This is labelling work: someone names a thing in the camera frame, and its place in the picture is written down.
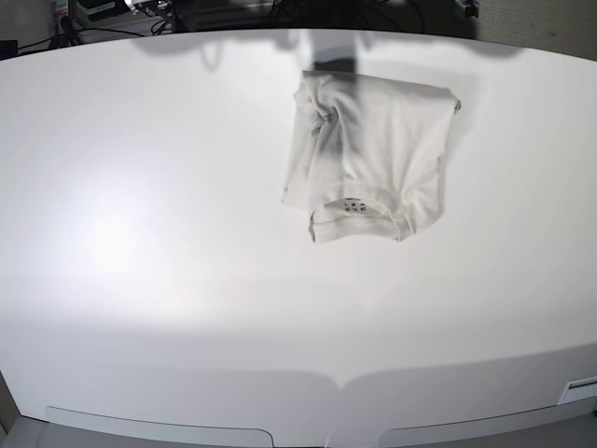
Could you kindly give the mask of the light grey T-shirt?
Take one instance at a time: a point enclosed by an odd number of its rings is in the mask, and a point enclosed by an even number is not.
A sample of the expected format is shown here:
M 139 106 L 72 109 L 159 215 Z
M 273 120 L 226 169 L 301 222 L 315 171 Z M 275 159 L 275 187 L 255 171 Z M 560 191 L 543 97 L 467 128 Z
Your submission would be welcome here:
M 316 244 L 403 241 L 442 215 L 442 159 L 460 102 L 450 90 L 354 73 L 300 76 L 284 205 Z

